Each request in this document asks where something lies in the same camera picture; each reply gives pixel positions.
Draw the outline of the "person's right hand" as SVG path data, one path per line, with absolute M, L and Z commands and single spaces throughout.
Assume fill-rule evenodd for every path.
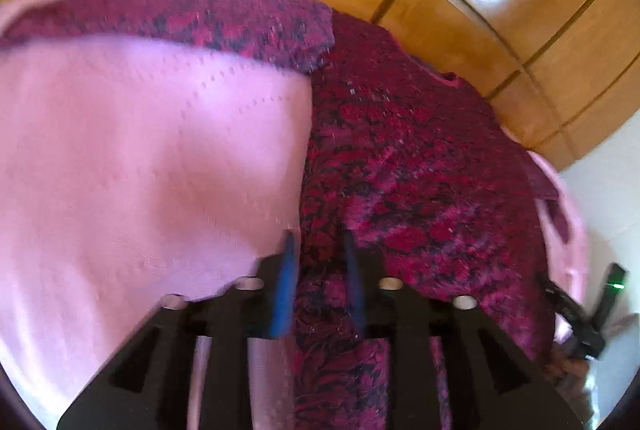
M 552 346 L 544 367 L 544 376 L 554 385 L 562 398 L 582 421 L 594 415 L 591 402 L 590 361 L 569 358 L 559 346 Z

